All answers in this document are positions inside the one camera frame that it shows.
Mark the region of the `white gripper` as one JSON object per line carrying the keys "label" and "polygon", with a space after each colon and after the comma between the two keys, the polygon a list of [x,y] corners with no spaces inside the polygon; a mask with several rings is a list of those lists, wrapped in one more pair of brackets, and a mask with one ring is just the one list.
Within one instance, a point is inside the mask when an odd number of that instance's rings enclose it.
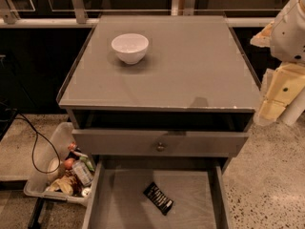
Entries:
{"label": "white gripper", "polygon": [[261,101],[254,122],[267,126],[281,120],[287,107],[305,88],[305,0],[290,0],[274,22],[252,37],[250,44],[270,47],[273,57],[282,62],[294,62],[281,63],[263,76]]}

